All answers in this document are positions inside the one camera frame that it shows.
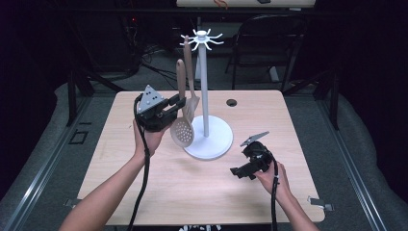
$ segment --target spoon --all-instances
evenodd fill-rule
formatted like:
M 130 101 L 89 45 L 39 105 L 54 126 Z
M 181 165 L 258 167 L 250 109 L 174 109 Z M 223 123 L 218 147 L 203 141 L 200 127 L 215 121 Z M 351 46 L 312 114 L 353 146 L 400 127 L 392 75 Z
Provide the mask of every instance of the spoon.
M 186 95 L 186 68 L 182 60 L 177 61 L 176 72 L 179 97 L 183 99 Z M 170 135 L 177 145 L 188 147 L 194 141 L 194 131 L 190 121 L 187 119 L 186 106 L 181 111 L 183 116 L 174 120 L 170 127 Z

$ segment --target wooden handle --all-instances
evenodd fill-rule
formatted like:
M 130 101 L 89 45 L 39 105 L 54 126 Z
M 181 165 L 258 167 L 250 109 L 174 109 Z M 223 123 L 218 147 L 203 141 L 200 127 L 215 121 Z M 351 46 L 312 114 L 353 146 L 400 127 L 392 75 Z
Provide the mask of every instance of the wooden handle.
M 189 87 L 191 96 L 195 97 L 194 80 L 192 79 L 192 60 L 191 47 L 189 45 L 189 36 L 184 37 L 184 60 L 186 61 L 187 78 L 189 79 Z
M 177 61 L 177 88 L 179 90 L 180 99 L 186 97 L 186 67 L 183 60 Z

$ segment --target white mug tree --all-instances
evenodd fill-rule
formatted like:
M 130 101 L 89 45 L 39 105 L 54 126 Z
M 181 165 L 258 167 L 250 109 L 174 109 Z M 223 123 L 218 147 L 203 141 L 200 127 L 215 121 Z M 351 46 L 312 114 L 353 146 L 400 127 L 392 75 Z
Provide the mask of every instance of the white mug tree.
M 195 158 L 203 160 L 212 160 L 222 156 L 231 146 L 233 133 L 231 127 L 223 119 L 210 115 L 208 108 L 208 84 L 207 84 L 207 51 L 211 50 L 208 42 L 213 44 L 223 44 L 223 41 L 217 42 L 222 36 L 209 37 L 211 29 L 195 32 L 195 37 L 189 38 L 189 44 L 196 43 L 192 51 L 198 48 L 199 72 L 201 79 L 201 98 L 203 115 L 197 116 L 192 127 L 194 131 L 194 140 L 192 144 L 184 149 Z

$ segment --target black chair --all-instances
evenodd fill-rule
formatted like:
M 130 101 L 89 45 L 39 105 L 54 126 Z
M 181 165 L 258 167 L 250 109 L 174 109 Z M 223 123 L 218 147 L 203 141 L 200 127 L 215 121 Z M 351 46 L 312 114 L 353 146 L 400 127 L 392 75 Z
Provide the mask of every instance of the black chair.
M 293 51 L 306 31 L 306 19 L 298 15 L 257 15 L 247 19 L 234 37 L 233 53 L 228 61 L 234 66 L 232 90 L 236 85 L 237 66 L 285 66 L 281 91 L 285 87 Z

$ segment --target wooden table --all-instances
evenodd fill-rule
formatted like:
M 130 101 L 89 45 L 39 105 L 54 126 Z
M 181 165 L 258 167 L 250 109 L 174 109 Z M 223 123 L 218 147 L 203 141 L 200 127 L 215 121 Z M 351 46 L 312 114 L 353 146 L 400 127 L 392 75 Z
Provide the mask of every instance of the wooden table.
M 159 91 L 169 98 L 176 91 Z M 96 146 L 78 198 L 84 198 L 113 175 L 132 156 L 134 99 L 140 92 L 117 94 Z M 235 107 L 226 104 L 237 100 Z M 151 160 L 149 182 L 135 224 L 251 224 L 269 223 L 270 195 L 260 182 L 239 179 L 230 167 L 248 163 L 240 144 L 249 136 L 270 131 L 259 139 L 285 164 L 291 189 L 312 221 L 322 221 L 324 212 L 310 205 L 308 196 L 319 198 L 305 161 L 287 106 L 277 90 L 209 91 L 209 114 L 226 121 L 234 134 L 231 148 L 212 161 L 201 161 L 177 146 L 169 132 Z M 202 115 L 201 105 L 196 111 Z M 127 224 L 139 194 L 142 173 L 124 196 L 108 224 Z M 277 206 L 278 222 L 288 222 Z
M 313 8 L 316 0 L 271 0 L 261 4 L 257 0 L 224 0 L 229 8 Z M 177 7 L 213 8 L 213 0 L 177 0 Z

